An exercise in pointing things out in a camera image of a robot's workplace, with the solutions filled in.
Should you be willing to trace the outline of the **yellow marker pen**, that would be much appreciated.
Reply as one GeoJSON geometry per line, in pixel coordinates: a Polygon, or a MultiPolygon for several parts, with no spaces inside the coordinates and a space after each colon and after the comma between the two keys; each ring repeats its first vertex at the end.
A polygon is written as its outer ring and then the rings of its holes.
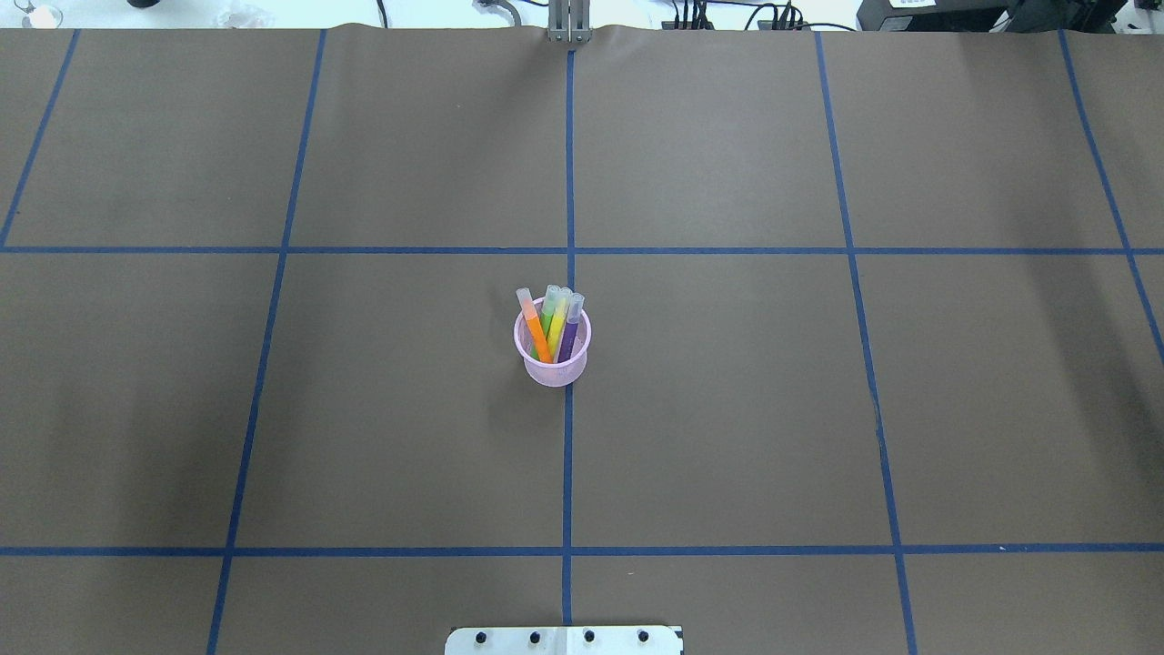
{"type": "Polygon", "coordinates": [[[560,353],[561,341],[565,339],[565,323],[567,323],[568,308],[572,297],[573,290],[570,287],[559,289],[556,302],[554,302],[552,307],[552,315],[548,320],[549,328],[547,332],[547,344],[549,346],[551,362],[558,362],[558,353],[560,353]]]}

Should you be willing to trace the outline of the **purple marker pen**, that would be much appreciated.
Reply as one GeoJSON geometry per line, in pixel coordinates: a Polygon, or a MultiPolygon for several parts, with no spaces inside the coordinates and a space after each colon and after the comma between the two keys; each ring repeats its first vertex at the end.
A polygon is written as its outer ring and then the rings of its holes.
{"type": "Polygon", "coordinates": [[[585,296],[581,293],[570,296],[565,312],[565,327],[562,327],[561,339],[558,341],[558,362],[566,362],[573,357],[584,306],[585,296]]]}

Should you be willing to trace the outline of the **orange marker pen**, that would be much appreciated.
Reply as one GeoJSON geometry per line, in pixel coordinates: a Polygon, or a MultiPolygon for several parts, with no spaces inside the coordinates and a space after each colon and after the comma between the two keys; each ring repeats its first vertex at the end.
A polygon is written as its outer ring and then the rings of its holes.
{"type": "Polygon", "coordinates": [[[537,361],[542,362],[542,364],[552,364],[553,358],[551,348],[548,346],[545,330],[542,329],[540,312],[539,307],[537,307],[535,299],[532,298],[528,287],[517,289],[516,296],[521,307],[524,322],[527,323],[528,343],[531,343],[533,353],[535,353],[537,361]]]}

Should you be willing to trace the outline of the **green marker pen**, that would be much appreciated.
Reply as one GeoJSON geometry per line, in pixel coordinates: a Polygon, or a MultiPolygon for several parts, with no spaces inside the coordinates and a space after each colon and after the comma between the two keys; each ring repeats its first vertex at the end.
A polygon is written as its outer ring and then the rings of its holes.
{"type": "Polygon", "coordinates": [[[546,287],[546,293],[542,297],[542,304],[540,309],[540,323],[542,327],[542,335],[546,340],[549,340],[551,325],[558,311],[558,296],[561,294],[561,287],[558,285],[548,285],[546,287]]]}

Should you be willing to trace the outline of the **aluminium frame post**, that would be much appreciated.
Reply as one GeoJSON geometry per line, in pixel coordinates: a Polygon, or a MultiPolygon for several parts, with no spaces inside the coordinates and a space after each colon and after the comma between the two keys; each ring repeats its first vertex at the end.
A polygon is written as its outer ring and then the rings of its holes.
{"type": "Polygon", "coordinates": [[[547,38],[552,43],[582,45],[592,38],[591,1],[549,0],[546,5],[547,38]]]}

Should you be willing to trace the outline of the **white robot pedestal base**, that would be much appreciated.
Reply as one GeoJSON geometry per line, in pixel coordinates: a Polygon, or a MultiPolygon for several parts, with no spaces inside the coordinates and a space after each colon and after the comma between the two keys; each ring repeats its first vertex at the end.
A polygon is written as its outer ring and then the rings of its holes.
{"type": "Polygon", "coordinates": [[[466,627],[445,654],[684,654],[680,627],[666,625],[466,627]]]}

